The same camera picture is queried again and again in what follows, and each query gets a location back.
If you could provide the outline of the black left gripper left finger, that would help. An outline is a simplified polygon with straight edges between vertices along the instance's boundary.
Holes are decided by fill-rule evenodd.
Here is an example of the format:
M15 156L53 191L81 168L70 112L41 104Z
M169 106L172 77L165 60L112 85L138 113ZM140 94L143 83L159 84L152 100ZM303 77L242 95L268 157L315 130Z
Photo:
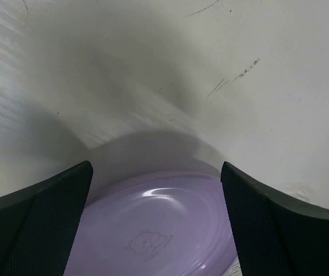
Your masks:
M0 197L0 275L63 275L90 190L89 161Z

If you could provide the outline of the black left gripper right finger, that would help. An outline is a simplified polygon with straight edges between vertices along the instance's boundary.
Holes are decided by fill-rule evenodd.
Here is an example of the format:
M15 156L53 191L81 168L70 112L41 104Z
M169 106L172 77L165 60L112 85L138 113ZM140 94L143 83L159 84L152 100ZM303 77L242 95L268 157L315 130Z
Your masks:
M329 275L329 209L225 162L221 182L243 275Z

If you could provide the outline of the purple round plate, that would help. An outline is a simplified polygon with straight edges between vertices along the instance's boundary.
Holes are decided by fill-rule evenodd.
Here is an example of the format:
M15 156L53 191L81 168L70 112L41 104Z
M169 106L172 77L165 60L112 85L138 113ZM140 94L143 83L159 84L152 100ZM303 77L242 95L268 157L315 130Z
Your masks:
M237 252L219 179L129 179L85 207L65 275L223 275Z

